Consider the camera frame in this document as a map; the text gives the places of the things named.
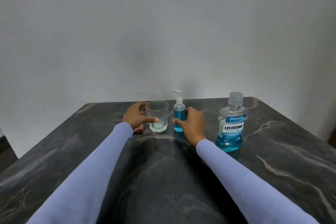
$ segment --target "listerine bottle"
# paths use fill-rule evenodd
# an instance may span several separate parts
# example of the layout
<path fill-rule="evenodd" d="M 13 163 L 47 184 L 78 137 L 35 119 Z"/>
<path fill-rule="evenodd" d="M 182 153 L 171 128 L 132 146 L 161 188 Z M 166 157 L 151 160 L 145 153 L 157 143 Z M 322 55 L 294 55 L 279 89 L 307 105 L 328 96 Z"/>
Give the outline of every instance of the listerine bottle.
<path fill-rule="evenodd" d="M 231 92 L 229 106 L 219 111 L 219 130 L 215 144 L 225 152 L 238 150 L 243 142 L 242 131 L 247 109 L 242 106 L 243 93 Z"/>
<path fill-rule="evenodd" d="M 182 91 L 181 90 L 171 90 L 175 93 L 177 93 L 177 98 L 176 98 L 176 104 L 174 105 L 174 118 L 178 118 L 182 121 L 186 120 L 186 106 L 183 104 L 183 98 L 181 96 Z M 182 132 L 183 129 L 174 123 L 174 129 L 176 132 Z"/>

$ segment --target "right hand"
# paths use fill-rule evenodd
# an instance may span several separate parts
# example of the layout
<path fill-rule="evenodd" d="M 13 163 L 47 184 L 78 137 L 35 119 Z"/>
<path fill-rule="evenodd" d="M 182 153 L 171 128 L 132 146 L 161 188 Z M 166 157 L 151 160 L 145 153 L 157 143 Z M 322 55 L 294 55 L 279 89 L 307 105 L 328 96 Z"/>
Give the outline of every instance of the right hand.
<path fill-rule="evenodd" d="M 192 107 L 186 109 L 188 117 L 186 121 L 181 121 L 177 118 L 173 119 L 177 125 L 181 126 L 185 137 L 191 142 L 193 146 L 197 146 L 198 142 L 206 139 L 204 136 L 204 117 L 202 112 L 197 111 Z"/>

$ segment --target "floor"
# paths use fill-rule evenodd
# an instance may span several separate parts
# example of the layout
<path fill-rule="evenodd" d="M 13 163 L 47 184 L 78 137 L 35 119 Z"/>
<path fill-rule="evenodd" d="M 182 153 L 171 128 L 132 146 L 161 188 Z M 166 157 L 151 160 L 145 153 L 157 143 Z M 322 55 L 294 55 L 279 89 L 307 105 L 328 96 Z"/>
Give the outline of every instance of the floor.
<path fill-rule="evenodd" d="M 14 164 L 18 158 L 5 136 L 0 137 L 0 173 Z"/>

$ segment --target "bottle cap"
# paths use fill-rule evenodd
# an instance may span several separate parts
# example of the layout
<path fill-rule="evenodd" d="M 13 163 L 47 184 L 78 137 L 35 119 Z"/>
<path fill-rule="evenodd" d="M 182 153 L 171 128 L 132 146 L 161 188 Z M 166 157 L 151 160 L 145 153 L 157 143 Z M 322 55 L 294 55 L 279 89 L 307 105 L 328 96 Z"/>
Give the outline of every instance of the bottle cap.
<path fill-rule="evenodd" d="M 176 103 L 182 104 L 183 103 L 183 98 L 181 96 L 182 91 L 181 90 L 171 90 L 171 91 L 177 93 Z"/>
<path fill-rule="evenodd" d="M 244 94 L 237 91 L 230 92 L 229 104 L 233 106 L 241 106 L 243 104 Z"/>

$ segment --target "glass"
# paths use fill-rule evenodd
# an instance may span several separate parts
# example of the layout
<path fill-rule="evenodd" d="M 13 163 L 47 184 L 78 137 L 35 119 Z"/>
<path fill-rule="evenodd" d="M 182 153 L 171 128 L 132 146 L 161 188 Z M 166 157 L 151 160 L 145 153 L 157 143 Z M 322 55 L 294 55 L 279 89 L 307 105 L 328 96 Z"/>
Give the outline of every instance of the glass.
<path fill-rule="evenodd" d="M 149 123 L 149 128 L 157 133 L 165 131 L 168 126 L 168 107 L 165 101 L 153 101 L 146 104 L 146 113 L 148 117 L 156 117 L 159 122 Z"/>

